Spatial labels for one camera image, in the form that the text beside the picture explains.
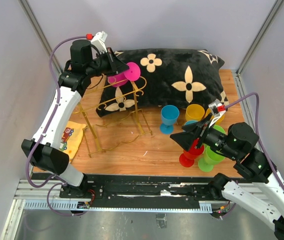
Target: green cup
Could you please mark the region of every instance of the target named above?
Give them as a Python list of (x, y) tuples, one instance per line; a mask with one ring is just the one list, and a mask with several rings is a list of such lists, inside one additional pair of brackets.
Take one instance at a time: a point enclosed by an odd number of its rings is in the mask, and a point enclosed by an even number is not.
[(223, 134), (226, 134), (225, 131), (224, 131), (224, 129), (223, 129), (221, 126), (219, 126), (219, 125), (214, 125), (213, 128), (214, 128), (215, 130), (218, 130), (219, 132), (221, 132), (221, 133), (223, 133)]
[(202, 157), (197, 165), (203, 172), (210, 172), (213, 170), (214, 165), (219, 164), (225, 159), (225, 157), (216, 154), (211, 150), (211, 148), (208, 146), (205, 148), (204, 157)]

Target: gray wall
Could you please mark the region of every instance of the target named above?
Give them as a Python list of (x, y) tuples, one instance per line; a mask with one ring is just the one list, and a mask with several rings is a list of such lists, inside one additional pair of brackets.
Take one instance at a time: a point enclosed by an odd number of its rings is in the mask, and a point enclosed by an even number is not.
[(31, 138), (48, 109), (53, 85), (48, 57), (17, 0), (0, 0), (0, 234)]
[(284, 177), (284, 6), (242, 77), (246, 92), (260, 95), (261, 138)]
[[(114, 50), (206, 48), (236, 69), (275, 0), (29, 0), (50, 44), (106, 31)], [(69, 47), (57, 53), (61, 64)]]

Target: cable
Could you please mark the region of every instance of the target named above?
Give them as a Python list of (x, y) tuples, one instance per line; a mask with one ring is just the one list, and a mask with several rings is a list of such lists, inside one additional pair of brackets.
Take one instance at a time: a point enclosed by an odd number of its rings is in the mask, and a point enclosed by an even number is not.
[[(230, 105), (225, 106), (225, 109), (228, 109), (228, 108), (234, 106), (235, 104), (238, 104), (239, 102), (243, 101), (244, 99), (246, 99), (246, 98), (248, 98), (248, 97), (250, 97), (250, 96), (252, 96), (252, 95), (255, 95), (255, 96), (256, 96), (255, 132), (256, 132), (256, 134), (257, 134), (258, 136), (260, 136), (259, 131), (258, 131), (259, 96), (258, 96), (258, 94), (257, 94), (256, 92), (251, 92), (251, 93), (249, 93), (248, 95), (245, 95), (245, 96), (241, 97), (240, 99), (236, 100), (235, 102), (232, 102)], [(268, 153), (267, 153), (267, 151), (266, 151), (266, 149), (265, 149), (265, 147), (264, 147), (264, 145), (263, 145), (263, 143), (262, 143), (261, 138), (259, 138), (258, 142), (260, 143), (260, 146), (261, 146), (261, 148), (262, 148), (262, 150), (263, 150), (263, 152), (264, 152), (264, 155), (265, 155), (265, 157), (266, 157), (266, 159), (267, 159), (267, 162), (268, 162), (268, 164), (269, 164), (270, 167), (271, 167), (272, 173), (274, 174), (274, 176), (275, 176), (275, 178), (276, 178), (278, 184), (281, 186), (281, 188), (282, 188), (283, 191), (284, 191), (284, 184), (282, 183), (281, 179), (280, 179), (279, 176), (277, 175), (276, 170), (275, 170), (275, 168), (274, 168), (274, 166), (273, 166), (272, 160), (271, 160), (270, 156), (268, 155)]]
[(49, 118), (49, 120), (47, 121), (47, 124), (46, 126), (44, 127), (44, 130), (43, 130), (43, 133), (42, 135), (40, 136), (40, 138), (37, 140), (37, 142), (35, 143), (35, 145), (33, 146), (33, 148), (31, 149), (30, 153), (28, 154), (28, 157), (27, 157), (27, 161), (26, 161), (26, 166), (25, 166), (25, 172), (26, 172), (26, 178), (27, 178), (27, 181), (28, 183), (34, 187), (34, 188), (41, 188), (43, 187), (53, 176), (55, 175), (50, 175), (42, 184), (40, 185), (36, 185), (33, 183), (33, 181), (31, 180), (31, 176), (30, 176), (30, 173), (29, 173), (29, 167), (30, 167), (30, 163), (31, 163), (31, 158), (36, 150), (36, 148), (38, 147), (38, 145), (42, 142), (45, 133), (47, 132), (47, 129), (49, 128), (52, 120), (53, 120), (53, 117), (55, 116), (55, 113), (57, 111), (57, 108), (58, 108), (58, 105), (60, 103), (60, 97), (61, 97), (61, 90), (60, 90), (60, 87), (59, 87), (59, 84), (58, 84), (58, 79), (57, 79), (57, 76), (53, 70), (53, 65), (52, 65), (52, 61), (53, 61), (53, 56), (54, 56), (54, 53), (56, 52), (56, 50), (64, 43), (66, 42), (69, 42), (71, 40), (76, 40), (76, 39), (83, 39), (83, 38), (86, 38), (86, 36), (76, 36), (76, 37), (71, 37), (71, 38), (68, 38), (62, 42), (60, 42), (59, 44), (57, 44), (57, 46), (53, 49), (51, 55), (50, 55), (50, 59), (49, 59), (49, 67), (50, 67), (50, 71), (51, 71), (51, 74), (53, 76), (53, 80), (54, 80), (54, 83), (56, 85), (56, 91), (57, 91), (57, 100), (56, 100), (56, 105), (53, 109), (53, 112)]
[[(47, 205), (48, 205), (49, 209), (52, 210), (52, 212), (54, 212), (54, 213), (56, 213), (56, 214), (58, 214), (58, 215), (60, 215), (60, 216), (63, 216), (63, 217), (73, 217), (73, 216), (82, 216), (82, 215), (84, 215), (84, 214), (85, 214), (86, 212), (88, 212), (88, 211), (84, 211), (84, 212), (82, 212), (82, 213), (72, 213), (72, 214), (68, 214), (68, 213), (61, 213), (61, 212), (59, 212), (59, 211), (53, 209), (52, 205), (50, 204), (50, 200), (49, 200), (51, 191), (52, 191), (56, 186), (58, 186), (58, 185), (63, 185), (63, 186), (65, 186), (65, 184), (66, 184), (66, 183), (61, 183), (61, 182), (59, 182), (59, 183), (53, 185), (53, 186), (49, 189), (48, 194), (47, 194), (47, 198), (46, 198), (46, 200), (47, 200)], [(91, 189), (89, 190), (89, 192), (92, 194), (92, 199), (91, 199), (91, 203), (90, 203), (90, 206), (91, 206), (92, 203), (93, 203), (93, 201), (94, 201), (94, 199), (95, 199), (95, 192), (94, 192), (94, 190), (91, 190)]]
[(231, 214), (231, 212), (234, 210), (235, 206), (236, 206), (236, 203), (233, 204), (233, 206), (231, 207), (231, 209), (229, 209), (226, 214), (224, 214), (223, 216), (221, 216), (222, 220), (225, 219), (227, 216), (229, 216), (229, 215)]
[(97, 55), (100, 58), (100, 65), (98, 66), (98, 68), (100, 68), (102, 66), (101, 53), (95, 45), (91, 44), (90, 46), (91, 46), (91, 48), (93, 48), (97, 52)]
[(98, 83), (96, 83), (96, 84), (95, 84), (94, 86), (92, 86), (92, 87), (88, 87), (87, 89), (93, 89), (94, 87), (96, 87), (98, 84), (101, 83), (103, 77), (104, 77), (104, 74), (102, 74), (101, 79), (98, 81)]

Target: gold wire rack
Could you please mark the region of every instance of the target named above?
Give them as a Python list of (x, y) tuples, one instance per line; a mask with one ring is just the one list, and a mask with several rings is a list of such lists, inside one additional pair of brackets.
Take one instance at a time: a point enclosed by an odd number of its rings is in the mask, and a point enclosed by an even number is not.
[[(105, 151), (110, 151), (110, 150), (113, 150), (115, 148), (117, 148), (118, 146), (122, 145), (122, 144), (129, 144), (129, 143), (132, 143), (133, 141), (135, 141), (138, 137), (144, 135), (144, 134), (148, 134), (150, 133), (151, 135), (153, 135), (153, 132), (150, 128), (150, 126), (148, 125), (148, 122), (146, 120), (146, 117), (144, 115), (144, 112), (143, 112), (143, 109), (141, 108), (138, 108), (137, 106), (137, 97), (139, 96), (142, 96), (144, 95), (144, 91), (143, 89), (146, 87), (147, 85), (147, 81), (144, 77), (140, 77), (140, 79), (144, 80), (144, 85), (143, 87), (140, 87), (138, 88), (135, 84), (135, 82), (133, 81), (129, 81), (130, 84), (132, 85), (132, 91), (129, 92), (129, 93), (125, 93), (121, 96), (116, 96), (115, 98), (112, 98), (112, 99), (109, 99), (107, 101), (104, 101), (104, 102), (101, 102), (97, 105), (94, 105), (94, 106), (91, 106), (89, 108), (86, 108), (86, 109), (83, 109), (81, 103), (78, 103), (79, 105), (79, 111), (77, 112), (74, 112), (73, 114), (82, 114), (86, 123), (87, 123), (87, 127), (85, 129), (83, 129), (83, 134), (84, 134), (84, 139), (85, 139), (85, 143), (86, 143), (86, 147), (87, 147), (87, 150), (88, 150), (88, 156), (91, 158), (92, 157), (92, 154), (95, 154), (95, 153), (98, 153), (98, 152), (105, 152)], [(118, 81), (118, 82), (115, 82), (115, 83), (112, 83), (112, 84), (109, 84), (107, 86), (104, 86), (104, 87), (101, 87), (101, 88), (98, 88), (98, 86), (95, 86), (96, 89), (95, 90), (92, 90), (90, 92), (87, 92), (85, 94), (91, 94), (93, 92), (96, 92), (96, 91), (100, 91), (100, 90), (103, 90), (103, 89), (106, 89), (106, 88), (109, 88), (109, 87), (113, 87), (113, 85), (115, 84), (119, 84), (119, 83), (122, 83), (124, 81), (127, 81), (127, 79), (124, 79), (124, 80), (121, 80), (121, 81)], [(88, 116), (87, 116), (87, 113), (86, 111), (87, 110), (90, 110), (92, 108), (97, 108), (98, 110), (101, 110), (101, 108), (106, 108), (107, 107), (107, 103), (111, 102), (111, 101), (114, 101), (116, 99), (119, 99), (119, 98), (124, 98), (124, 101), (126, 100), (126, 96), (130, 95), (130, 94), (133, 94), (133, 97), (134, 97), (134, 106), (135, 106), (135, 110), (134, 111), (131, 111), (130, 113), (128, 113), (128, 115), (124, 118), (121, 118), (121, 119), (118, 119), (118, 120), (114, 120), (114, 121), (110, 121), (108, 122), (107, 124), (103, 124), (103, 125), (99, 125), (99, 124), (95, 124), (95, 125), (91, 125), (90, 124), (90, 121), (88, 120)], [(144, 130), (144, 128), (142, 127), (141, 125), (141, 122), (140, 122), (140, 116), (139, 116), (139, 113), (142, 115), (145, 123), (146, 123), (146, 126), (147, 126), (147, 129)], [(138, 126), (138, 130), (139, 130), (139, 133), (137, 136), (135, 136), (133, 139), (129, 140), (129, 141), (120, 141), (118, 142), (114, 147), (111, 147), (111, 148), (104, 148), (102, 147), (101, 145), (101, 142), (97, 136), (97, 132), (96, 132), (96, 127), (99, 127), (99, 128), (103, 128), (103, 127), (106, 127), (108, 126), (109, 124), (112, 124), (112, 123), (115, 123), (115, 122), (119, 122), (119, 121), (122, 121), (122, 120), (125, 120), (127, 119), (129, 116), (133, 116), (133, 119), (135, 120), (137, 126)], [(95, 145), (96, 145), (96, 151), (93, 151), (91, 152), (90, 151), (90, 148), (89, 148), (89, 143), (88, 143), (88, 140), (87, 140), (87, 137), (86, 137), (86, 130), (89, 129), (90, 132), (92, 133), (93, 137), (94, 137), (94, 141), (95, 141)]]

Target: red cup base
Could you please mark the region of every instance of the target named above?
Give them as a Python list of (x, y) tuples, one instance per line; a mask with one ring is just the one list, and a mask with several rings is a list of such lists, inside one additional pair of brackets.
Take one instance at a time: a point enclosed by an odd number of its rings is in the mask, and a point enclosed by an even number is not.
[(193, 166), (195, 162), (194, 159), (188, 159), (183, 153), (181, 154), (179, 160), (180, 164), (186, 168)]

